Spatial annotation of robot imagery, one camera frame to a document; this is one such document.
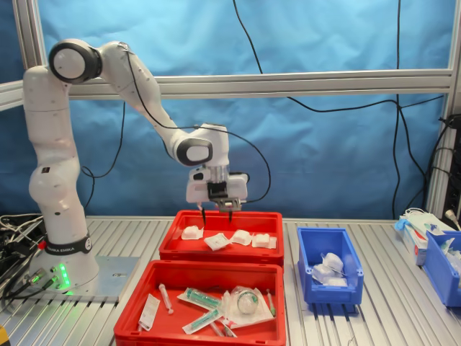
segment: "aluminum frame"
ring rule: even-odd
[[[460,70],[460,51],[461,51],[461,1],[456,1],[455,19],[452,34],[452,47],[450,52],[449,67],[453,70],[452,83],[449,88],[447,97],[445,97],[443,118],[455,114],[461,110],[461,95],[458,79],[461,77]],[[445,125],[442,123],[439,132]],[[440,141],[440,147],[453,148],[455,145],[456,130],[448,129],[443,139]],[[452,165],[452,151],[440,150],[434,160],[434,166],[450,171]],[[429,194],[426,208],[431,211],[437,218],[441,218],[444,213],[445,197],[447,195],[448,179],[446,173],[434,169],[431,182],[429,185]]]
[[[22,105],[22,81],[0,84],[0,111]]]
[[[12,0],[24,68],[47,63],[37,0]],[[354,94],[446,94],[444,114],[461,110],[458,88],[460,68],[460,7],[456,0],[449,68],[421,70],[376,70],[312,72],[303,74],[252,74],[232,76],[156,77],[164,99],[215,99]],[[21,82],[0,84],[0,110],[21,105]],[[112,87],[101,79],[73,86],[71,99],[118,99]],[[452,148],[455,132],[448,130],[441,146]],[[435,164],[448,170],[450,151],[440,151]],[[448,177],[435,171],[426,207],[442,216]]]

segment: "blue plastic bin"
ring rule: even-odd
[[[298,227],[300,271],[306,303],[360,304],[362,302],[363,269],[345,229]],[[322,263],[322,254],[333,252],[344,263],[347,287],[324,286],[312,278],[314,265]]]
[[[461,290],[458,288],[460,276],[440,249],[446,240],[455,238],[451,247],[461,250],[461,232],[445,231],[444,236],[433,236],[427,232],[427,237],[424,270],[445,306],[461,306]]]

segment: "green led light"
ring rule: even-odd
[[[63,264],[60,264],[59,269],[61,269],[61,275],[63,276],[63,280],[64,280],[64,285],[61,286],[61,289],[65,290],[70,287],[71,281],[68,279],[66,266]]]

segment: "red plastic bin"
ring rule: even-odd
[[[168,314],[158,285],[168,291],[174,313]],[[203,315],[198,306],[180,301],[177,296],[193,287],[221,297],[237,285],[258,288],[267,305],[270,289],[276,318],[250,327],[234,329],[237,338],[218,337],[211,326],[187,335],[182,327]],[[150,331],[138,331],[138,321],[148,294],[161,301]],[[244,263],[208,263],[188,261],[152,261],[144,270],[135,291],[118,319],[115,328],[117,346],[285,346],[285,303],[282,268],[276,265]]]
[[[283,227],[282,214],[263,213],[253,211],[239,211],[233,213],[232,222],[229,223],[227,213],[208,211],[206,213],[206,225],[203,238],[224,233],[230,239],[235,231],[243,229],[255,234],[268,233],[277,237],[276,249],[245,247],[241,244],[229,244],[223,249],[212,251],[203,241],[182,240],[181,234],[188,226],[203,227],[202,214],[198,210],[182,210],[168,230],[164,241],[160,246],[161,260],[185,260],[203,262],[240,262],[262,263],[279,265],[283,267]]]

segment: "syringe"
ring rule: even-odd
[[[166,308],[168,309],[168,313],[171,315],[173,313],[173,309],[171,308],[170,298],[168,297],[168,293],[166,292],[165,285],[161,283],[158,285],[158,289],[160,290],[161,297],[164,299],[164,303]]]

